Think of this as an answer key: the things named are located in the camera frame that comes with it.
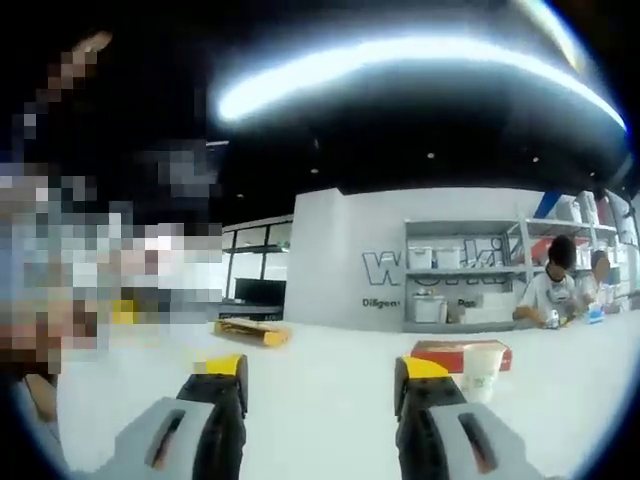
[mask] yellow object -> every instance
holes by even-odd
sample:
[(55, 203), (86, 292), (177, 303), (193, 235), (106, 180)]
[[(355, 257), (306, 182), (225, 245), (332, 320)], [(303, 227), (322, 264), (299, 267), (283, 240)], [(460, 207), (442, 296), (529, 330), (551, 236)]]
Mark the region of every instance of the yellow object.
[(204, 362), (196, 362), (195, 373), (209, 375), (236, 375), (238, 371), (238, 362), (242, 355), (228, 355), (226, 357), (205, 360)]
[(216, 335), (239, 335), (248, 339), (257, 339), (267, 347), (278, 347), (289, 341), (291, 330), (276, 327), (273, 324), (255, 322), (243, 318), (218, 320), (214, 324)]
[(115, 300), (113, 302), (113, 323), (116, 325), (138, 323), (138, 312), (133, 300)]
[(407, 375), (411, 380), (419, 378), (442, 378), (450, 376), (449, 370), (435, 362), (422, 360), (421, 358), (414, 358), (409, 355), (405, 355), (402, 358), (404, 360), (404, 363), (407, 365)]

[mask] desk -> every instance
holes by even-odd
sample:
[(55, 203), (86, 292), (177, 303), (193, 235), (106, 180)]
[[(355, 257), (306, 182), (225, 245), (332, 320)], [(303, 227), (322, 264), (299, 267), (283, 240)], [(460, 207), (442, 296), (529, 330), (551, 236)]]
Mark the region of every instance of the desk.
[(59, 377), (60, 436), (71, 468), (106, 462), (115, 435), (157, 398), (175, 396), (188, 363), (205, 349), (249, 357), (241, 478), (399, 480), (395, 358), (419, 339), (497, 338), (514, 358), (489, 407), (524, 438), (543, 474), (571, 475), (616, 427), (640, 354), (638, 312), (559, 331), (446, 337), (285, 325), (293, 337), (277, 350), (214, 337), (203, 324), (165, 325), (152, 345), (141, 344), (142, 330), (134, 341), (112, 327), (109, 351), (93, 362), (66, 360)]

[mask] small object in hand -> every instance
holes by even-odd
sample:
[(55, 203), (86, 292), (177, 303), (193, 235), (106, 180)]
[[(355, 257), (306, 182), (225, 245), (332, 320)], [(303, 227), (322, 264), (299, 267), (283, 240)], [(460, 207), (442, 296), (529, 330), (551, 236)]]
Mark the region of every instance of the small object in hand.
[(557, 310), (551, 310), (547, 316), (546, 328), (556, 330), (560, 328), (560, 315)]

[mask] window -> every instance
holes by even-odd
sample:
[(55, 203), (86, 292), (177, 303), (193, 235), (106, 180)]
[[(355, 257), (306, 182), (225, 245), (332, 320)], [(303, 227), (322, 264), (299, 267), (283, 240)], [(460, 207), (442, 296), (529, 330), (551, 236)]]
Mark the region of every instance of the window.
[(291, 242), (291, 223), (271, 225), (269, 229), (269, 245), (289, 245)]
[(234, 232), (224, 232), (222, 234), (222, 249), (229, 250), (233, 248), (233, 235)]
[(247, 247), (259, 247), (264, 245), (267, 227), (247, 228), (238, 230), (236, 249)]
[(264, 267), (265, 280), (286, 280), (288, 253), (267, 253)]
[(229, 280), (229, 298), (235, 298), (236, 279), (260, 278), (262, 271), (261, 253), (234, 253), (231, 265), (231, 278)]

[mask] white t-shirt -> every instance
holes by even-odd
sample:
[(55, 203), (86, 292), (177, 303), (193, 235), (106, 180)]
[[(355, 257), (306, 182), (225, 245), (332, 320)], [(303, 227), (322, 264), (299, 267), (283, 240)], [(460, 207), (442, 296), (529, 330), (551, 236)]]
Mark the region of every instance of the white t-shirt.
[(593, 273), (585, 276), (580, 281), (580, 285), (578, 287), (580, 300), (582, 300), (585, 295), (589, 295), (600, 305), (604, 305), (606, 303), (606, 292), (601, 287), (602, 284), (598, 283), (596, 278), (593, 276)]
[(518, 306), (532, 307), (544, 314), (556, 310), (560, 317), (566, 317), (571, 310), (569, 305), (575, 303), (576, 297), (576, 284), (572, 277), (566, 275), (561, 282), (554, 282), (546, 273), (540, 273), (527, 285)]

